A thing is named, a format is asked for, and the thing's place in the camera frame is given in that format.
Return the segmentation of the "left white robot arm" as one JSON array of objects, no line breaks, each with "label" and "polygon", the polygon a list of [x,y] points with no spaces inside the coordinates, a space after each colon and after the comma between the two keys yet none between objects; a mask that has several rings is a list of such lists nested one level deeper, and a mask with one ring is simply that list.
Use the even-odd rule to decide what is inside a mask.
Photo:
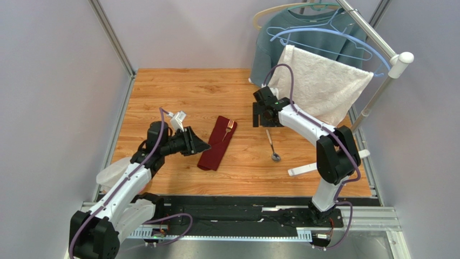
[{"label": "left white robot arm", "polygon": [[115,258],[120,245],[144,223],[168,220],[164,199],[140,194],[175,153],[190,156],[211,149],[187,126],[173,131],[164,121],[150,124],[147,138],[131,157],[125,172],[108,193],[87,212],[75,212],[70,221],[70,258]]}]

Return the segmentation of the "silver metal spoon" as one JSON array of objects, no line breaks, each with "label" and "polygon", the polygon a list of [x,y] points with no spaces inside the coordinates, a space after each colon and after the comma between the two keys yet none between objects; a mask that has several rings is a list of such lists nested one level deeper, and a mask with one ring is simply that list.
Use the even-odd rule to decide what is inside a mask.
[{"label": "silver metal spoon", "polygon": [[266,131],[267,138],[268,138],[268,141],[269,141],[271,150],[272,150],[271,158],[272,158],[272,160],[273,160],[274,162],[280,162],[280,161],[281,161],[281,157],[275,152],[271,134],[270,134],[270,132],[269,132],[268,129],[266,129],[265,131]]}]

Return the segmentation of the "dark red cloth napkin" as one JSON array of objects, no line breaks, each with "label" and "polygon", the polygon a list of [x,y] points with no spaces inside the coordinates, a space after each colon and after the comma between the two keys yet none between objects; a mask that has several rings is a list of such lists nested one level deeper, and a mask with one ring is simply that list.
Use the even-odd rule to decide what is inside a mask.
[{"label": "dark red cloth napkin", "polygon": [[235,121],[234,127],[230,133],[227,134],[224,141],[222,138],[225,134],[225,129],[230,119],[223,116],[218,116],[212,133],[210,135],[208,144],[211,145],[211,149],[204,151],[199,159],[197,167],[203,171],[217,171],[221,161],[227,151],[229,143],[233,137],[235,130],[237,129],[238,123]]}]

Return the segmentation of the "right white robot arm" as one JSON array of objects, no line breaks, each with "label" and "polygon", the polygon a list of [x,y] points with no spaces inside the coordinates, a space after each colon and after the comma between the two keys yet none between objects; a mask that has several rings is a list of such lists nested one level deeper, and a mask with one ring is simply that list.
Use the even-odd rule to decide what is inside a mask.
[{"label": "right white robot arm", "polygon": [[308,204],[307,217],[313,224],[326,222],[343,185],[361,164],[352,131],[346,126],[337,128],[321,122],[289,98],[277,98],[270,87],[260,88],[253,96],[254,127],[288,127],[315,146],[321,181]]}]

